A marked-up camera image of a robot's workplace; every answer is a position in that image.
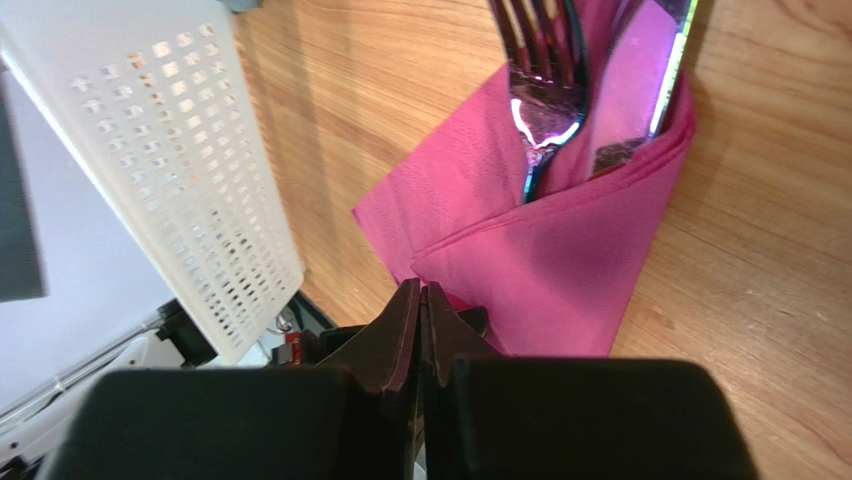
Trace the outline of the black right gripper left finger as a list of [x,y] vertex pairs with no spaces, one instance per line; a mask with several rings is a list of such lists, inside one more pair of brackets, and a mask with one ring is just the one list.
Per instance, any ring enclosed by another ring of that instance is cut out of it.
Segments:
[[371,323],[320,362],[346,369],[369,393],[401,392],[416,377],[421,283],[403,281]]

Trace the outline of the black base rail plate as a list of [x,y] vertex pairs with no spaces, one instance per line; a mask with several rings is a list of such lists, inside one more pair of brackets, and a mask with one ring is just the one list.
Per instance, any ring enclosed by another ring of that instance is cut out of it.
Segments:
[[298,291],[269,332],[279,337],[270,349],[269,367],[315,365],[358,334],[364,325],[338,326],[303,292]]

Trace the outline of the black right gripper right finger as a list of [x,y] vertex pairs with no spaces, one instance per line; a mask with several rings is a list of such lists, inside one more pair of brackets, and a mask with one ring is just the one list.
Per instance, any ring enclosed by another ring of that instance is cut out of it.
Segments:
[[424,372],[446,387],[458,357],[500,357],[500,352],[456,313],[436,282],[422,290],[422,361]]

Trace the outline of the white plastic basket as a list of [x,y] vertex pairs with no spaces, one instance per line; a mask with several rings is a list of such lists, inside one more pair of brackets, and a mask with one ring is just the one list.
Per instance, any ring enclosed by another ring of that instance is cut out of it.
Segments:
[[239,362],[304,276],[219,1],[5,1],[1,56],[209,344]]

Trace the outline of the iridescent fork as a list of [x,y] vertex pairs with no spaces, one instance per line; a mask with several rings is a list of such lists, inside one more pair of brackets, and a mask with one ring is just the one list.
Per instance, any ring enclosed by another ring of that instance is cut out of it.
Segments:
[[491,1],[508,61],[511,119],[525,151],[521,202],[582,129],[591,103],[586,38],[574,2]]

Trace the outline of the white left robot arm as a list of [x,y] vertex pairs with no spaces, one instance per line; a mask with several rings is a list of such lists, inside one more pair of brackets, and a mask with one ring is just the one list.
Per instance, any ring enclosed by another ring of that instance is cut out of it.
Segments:
[[35,478],[89,390],[108,373],[230,365],[211,347],[180,303],[172,300],[140,328],[61,372],[2,413],[1,477]]

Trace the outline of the magenta paper napkin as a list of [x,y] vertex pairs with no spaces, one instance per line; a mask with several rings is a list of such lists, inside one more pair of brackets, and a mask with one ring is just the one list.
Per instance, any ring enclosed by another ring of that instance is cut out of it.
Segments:
[[582,1],[590,118],[521,202],[526,162],[501,67],[354,208],[396,281],[437,282],[487,311],[508,354],[603,356],[616,333],[695,133],[678,73],[660,133],[589,176],[593,112],[623,1]]

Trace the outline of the iridescent table knife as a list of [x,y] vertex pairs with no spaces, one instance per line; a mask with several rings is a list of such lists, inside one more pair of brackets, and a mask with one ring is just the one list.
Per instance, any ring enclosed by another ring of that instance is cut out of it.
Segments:
[[663,125],[698,3],[623,1],[593,112],[589,176],[630,161]]

